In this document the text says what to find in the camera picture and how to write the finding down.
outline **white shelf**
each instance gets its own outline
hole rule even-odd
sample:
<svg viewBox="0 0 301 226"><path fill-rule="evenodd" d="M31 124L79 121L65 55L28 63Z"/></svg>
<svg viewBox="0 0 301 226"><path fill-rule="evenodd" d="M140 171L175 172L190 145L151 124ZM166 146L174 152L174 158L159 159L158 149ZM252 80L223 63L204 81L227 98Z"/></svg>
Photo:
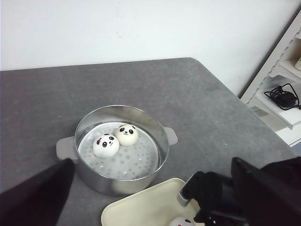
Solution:
<svg viewBox="0 0 301 226"><path fill-rule="evenodd" d="M295 68L297 60L280 61L270 77L281 75L297 83L301 83L301 71Z"/></svg>
<svg viewBox="0 0 301 226"><path fill-rule="evenodd" d="M293 87L297 93L301 90L301 84L293 84ZM273 101L271 101L264 93L255 94L253 104L265 112L274 115L283 120L290 129L301 124L301 110L298 108L292 108L284 111L278 107Z"/></svg>
<svg viewBox="0 0 301 226"><path fill-rule="evenodd" d="M271 114L263 111L255 112L260 119L267 124L281 139L283 139L290 147L301 142L301 124L294 126L293 129L286 127L284 123Z"/></svg>
<svg viewBox="0 0 301 226"><path fill-rule="evenodd" d="M301 79L301 71L297 70L295 68L297 60L286 60L286 61L280 61L279 64L284 67L286 70L288 70L290 73Z"/></svg>
<svg viewBox="0 0 301 226"><path fill-rule="evenodd" d="M288 127L275 131L290 147L301 142L301 124L294 126L293 129Z"/></svg>

